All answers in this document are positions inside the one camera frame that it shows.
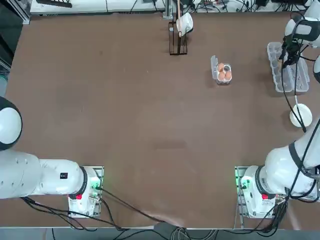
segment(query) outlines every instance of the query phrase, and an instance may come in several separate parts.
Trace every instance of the white cup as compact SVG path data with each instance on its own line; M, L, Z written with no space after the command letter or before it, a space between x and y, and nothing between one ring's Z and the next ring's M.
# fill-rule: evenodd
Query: white cup
M194 21L190 13L185 13L176 21L176 28L178 32L181 32L181 37L191 31L194 27Z

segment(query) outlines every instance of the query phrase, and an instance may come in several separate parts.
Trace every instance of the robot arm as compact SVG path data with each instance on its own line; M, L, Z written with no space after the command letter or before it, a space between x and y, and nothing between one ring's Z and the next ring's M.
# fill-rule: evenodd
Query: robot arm
M22 133L18 108L0 97L0 199L67 195L69 209L93 217L101 179L92 167L66 159L38 159L11 150Z
M320 0L315 0L305 15L298 15L287 23L284 31L281 60L283 68L296 64L302 46L320 46ZM313 65L313 74L320 83L320 56ZM299 140L273 149L265 165L246 169L240 185L250 218L265 218L276 204L276 196L287 196L301 164L307 144L317 127L313 125ZM290 193L309 201L318 201L319 175L313 174L320 166L320 128L317 128L303 162L303 170Z
M288 53L284 68L297 62L302 45L320 46L320 0L315 0L304 16L297 15L287 23L280 57L282 59ZM313 75L320 83L320 56L314 62Z

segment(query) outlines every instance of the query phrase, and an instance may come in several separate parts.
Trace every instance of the black cable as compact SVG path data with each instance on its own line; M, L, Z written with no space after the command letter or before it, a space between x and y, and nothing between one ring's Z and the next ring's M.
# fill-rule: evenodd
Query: black cable
M137 2L138 2L138 0L135 0L134 4L133 4L133 6L132 6L132 8L131 8L131 10L130 10L130 13L132 13L132 10L134 9L134 7L135 7L135 5L136 5Z
M96 217L93 217L93 216L88 216L86 214L83 214L83 213L80 213L80 212L76 212L76 211L61 210L61 209L57 209L57 208L54 208L54 207L46 206L46 205L37 203L36 201L34 201L33 199L31 199L29 197L28 197L28 199L30 200L29 203L34 205L34 206L38 206L38 207L45 208L45 209L48 209L48 210L52 210L52 211L55 211L55 212L68 213L68 215L69 214L76 214L76 215L84 216L86 218L89 218L89 219L92 219L92 220L96 220L98 222L106 223L106 224L112 225L113 227L116 227L115 224L113 224L112 222L106 221L106 220L102 220L102 219L99 219L99 218L96 218Z
M280 6L275 10L275 12L277 12L281 7L282 7L282 3L280 4Z
M315 136L315 134L316 134L316 132L317 132L317 130L318 130L319 125L320 125L320 118L319 118L318 122L316 123L316 125L315 125L315 127L314 127L314 130L313 130L313 132L312 132L312 134L311 134L311 137L310 137L310 139L309 139L309 141L308 141L308 143L307 143L307 145L306 145L306 148L305 148L305 150L304 150L304 153L303 153L303 156L302 156L302 159L301 159L301 163L300 163L300 165L298 166L298 171L297 171L297 173L296 173L296 175L295 175L294 181L293 181L293 183L292 183L292 187L291 187L291 189L290 189L290 191L289 191L289 193L288 193L288 195L287 195L287 197L286 197L286 200L289 199L289 197L291 196L291 193L292 193L292 191L293 191L293 189L294 189L294 187L295 187L295 184L296 184L296 182L297 182L297 180L298 180L298 176L299 176L299 174L300 174L300 172L301 172L301 168L302 168L303 165L304 165L304 161L305 161L305 158L306 158L308 149L309 149L309 147L310 147L310 144L311 144L312 140L314 139L314 136Z
M303 123L300 122L297 114L295 113L294 109L292 108L290 102L289 102L289 99L287 97L287 94L286 94L286 91L285 91L285 85L284 85L284 60L282 59L281 61L281 85L282 85L282 90L283 90L283 95L284 95L284 98L286 100L286 103L288 104L291 112L293 113L295 119L298 121L298 123L302 126Z
M251 230L248 230L247 232L234 232L234 231L228 231L228 230L223 230L227 233L231 233L231 234L251 234L253 232L255 232L259 227L260 225L262 224L262 222L266 219L266 217L269 215L269 213L271 213L278 205L275 204L266 214L265 216L262 218L262 220L258 223L258 225L254 228L254 229L251 229Z
M112 217L112 213L111 213L111 209L109 207L109 205L107 204L107 202L105 200L103 200L102 198L100 198L101 202L104 204L104 206L106 207L108 213L109 213L109 217L111 222L113 223L113 225L115 226L115 229L117 229L118 231L124 231L126 229L122 228L122 227L118 227L118 225L115 223L114 218Z
M213 4L206 4L206 5L207 5L207 6L210 5L210 6L213 7L213 8L207 8L207 7L205 7L205 6L202 6L202 7L198 8L198 9L203 9L204 7L205 7L206 9L209 9L209 10L217 9L218 12L221 13L220 9L217 8L215 5L213 5Z
M212 233L212 230L209 231L209 233L204 236L204 237L200 237L200 238L197 238L197 237L190 237L189 233L187 232L187 229L184 228L184 233L187 235L187 237L191 240L191 239L195 239L195 240L201 240L201 239L206 239L211 233Z
M53 229L53 228L51 228L51 232L52 232L52 238L53 238L53 240L56 240L56 237L55 237L55 233L54 233L54 229Z
M302 11L300 8L298 8L297 4L294 5L298 11Z
M216 231L216 234L215 234L215 236L214 236L214 240L217 240L218 233L219 233L219 230Z
M227 8L227 6L226 6L226 4L225 4L224 0L221 0L221 1L222 1L222 3L223 3L223 6L224 6L224 8L225 8L226 12L228 12L228 8Z
M152 2L153 2L153 5L154 5L155 12L157 13L158 9L157 9L157 6L156 6L156 0L152 0Z
M307 203L307 204L313 204L313 203L316 203L318 200L319 200L319 196L317 196L314 200L312 201L308 201L308 200L303 200L303 199L299 199L299 201L303 202L303 203Z
M208 8L207 8L207 5L204 3L204 7L205 7L205 10L206 10L206 13L208 13Z
M46 210L42 210L42 209L39 209L35 206L32 206L31 203L28 202L27 200L27 197L22 197L21 198L29 207L31 207L32 209L38 211L38 212L42 212L42 213L48 213L48 214L52 214L52 215L56 215L58 216L59 218L61 218L62 220L64 220L66 223L68 223L72 228L76 229L76 230L86 230L88 232L94 232L95 230L92 230L92 229L87 229L86 227L84 227L79 221L77 221L76 219L74 219L73 217L71 216L68 216L68 215L65 215L65 214L62 214L62 213L56 213L55 211L53 210L50 210L50 209L47 209L49 211L46 211ZM72 224L70 221L64 219L62 216L64 216L65 218L68 218L68 219L71 219L73 221L75 221L81 228L75 226L74 224Z
M300 58L300 54L301 54L301 46L299 45L299 51L298 51L298 57L295 63L295 77L294 77L294 97L297 98L297 78L298 78L298 62L299 62L299 58ZM305 133L307 131L304 120L302 119L300 110L299 110L299 104L298 104L298 100L297 100L297 104L296 104L296 110L298 111L298 115L301 121L301 127L303 132Z
M310 61L310 62L315 62L315 61L316 61L316 60L314 60L314 59L310 59L310 58L307 58L307 57L305 57L305 56L300 56L300 58L305 59L305 60L308 60L308 61Z
M126 206L127 206L127 207L129 207L130 209L132 209L132 210L134 210L134 211L136 211L136 212L140 213L141 215L143 215L143 216L145 216L145 217L147 217L147 218L149 218L149 219L151 219L151 220L153 220L153 221L156 221L156 222L159 222L159 223L165 223L165 221L160 220L160 219L158 219L158 218L156 218L156 217L150 216L150 215L148 215L148 214L144 213L143 211L141 211L141 210L139 210L139 209L135 208L134 206L130 205L129 203L127 203L127 202L125 202L125 201L121 200L119 197L117 197L117 196L115 196L114 194L112 194L111 192L109 192L109 191L107 191L107 190L103 189L102 187L96 187L95 189L97 189L97 190L101 190L101 191L103 191L103 192L105 192L105 193L109 194L110 196L112 196L113 198L117 199L119 202L121 202L122 204L126 205Z
M140 234L140 233L144 233L144 232L153 232L155 234L157 234L158 236L160 236L161 238L163 238L164 240L169 240L168 238L166 238L165 236L163 236L162 234L160 234L159 232L153 230L153 229L145 229L145 230L141 230L141 231L137 231L137 232L134 232L128 236L125 236L123 238L119 238L118 240L124 240L124 239L128 239L134 235L137 235L137 234Z
M304 52L304 50L307 49L307 47L309 47L309 45L305 46L304 49L301 50L300 54L302 54Z
M117 240L122 234L124 234L125 231L121 232L118 236L116 236L113 240Z

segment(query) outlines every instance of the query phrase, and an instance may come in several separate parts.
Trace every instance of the work table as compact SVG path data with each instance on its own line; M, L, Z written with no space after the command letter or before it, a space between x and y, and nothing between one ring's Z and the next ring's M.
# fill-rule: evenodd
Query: work table
M262 165L269 151L303 134L275 90L266 50L269 42L282 41L289 14L192 17L185 56L169 55L168 21L161 14L32 19L22 29L6 93L23 118L14 149L104 166L104 188L171 224L232 228L235 166ZM307 49L305 56L319 53ZM230 85L212 79L212 55L231 65ZM309 67L310 89L299 102L315 118L320 84ZM33 198L68 209L66 196ZM120 226L155 224L104 199ZM0 202L0 226L66 226L20 199ZM317 205L290 201L281 227L318 230ZM109 219L104 208L101 215ZM245 226L257 222L246 218Z

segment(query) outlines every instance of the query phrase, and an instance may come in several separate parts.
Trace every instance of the brown egg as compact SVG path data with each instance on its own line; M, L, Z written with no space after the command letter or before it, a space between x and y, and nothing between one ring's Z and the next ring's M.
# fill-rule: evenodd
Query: brown egg
M225 80L230 81L231 77L232 77L231 72L230 71L226 71L224 77L225 77Z
M224 70L225 65L221 62L218 64L218 72L222 72Z
M219 79L220 81L224 81L224 80L225 80L225 73L224 73L223 71L219 73L218 79Z

